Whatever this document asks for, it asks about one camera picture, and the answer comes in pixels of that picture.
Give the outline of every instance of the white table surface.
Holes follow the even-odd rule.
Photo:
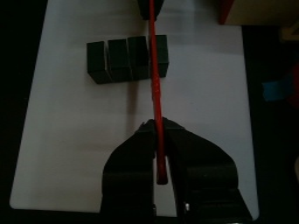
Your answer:
[[[168,37],[162,116],[233,158],[238,190],[257,217],[248,91],[238,26],[217,24],[216,1],[164,1]],[[95,213],[111,150],[153,117],[150,82],[95,85],[87,42],[146,36],[134,0],[49,0],[31,80],[10,206]],[[172,186],[154,187],[157,214],[174,216]]]

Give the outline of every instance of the red rod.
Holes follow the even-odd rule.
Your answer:
[[[154,0],[149,0],[149,47],[150,47],[150,76],[152,76],[152,99],[153,99],[153,120],[157,134],[156,150],[156,184],[165,185],[165,155],[164,155],[164,121],[161,112],[161,88],[157,69],[156,38],[154,38]]]

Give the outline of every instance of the white board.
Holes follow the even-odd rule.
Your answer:
[[[164,2],[156,34],[166,34],[169,69],[162,116],[210,140],[237,165],[252,216],[257,193],[248,91],[237,26],[217,24],[214,1]],[[87,42],[146,35],[133,0],[49,0],[10,206],[95,213],[111,150],[153,118],[150,82],[95,85]],[[154,187],[157,214],[174,216],[172,187]]]

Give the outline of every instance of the dark green block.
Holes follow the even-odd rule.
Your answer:
[[[138,81],[148,79],[148,51],[145,37],[128,38],[126,45],[133,80]]]
[[[87,43],[87,74],[97,84],[111,82],[107,75],[103,41]]]
[[[165,35],[156,35],[156,54],[157,54],[158,75],[162,78],[165,77],[168,65],[169,65]]]
[[[132,80],[125,39],[107,41],[107,64],[114,82]]]

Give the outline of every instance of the blue object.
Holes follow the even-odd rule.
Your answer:
[[[281,80],[262,83],[264,99],[266,102],[282,100],[294,93],[293,76],[289,73]]]

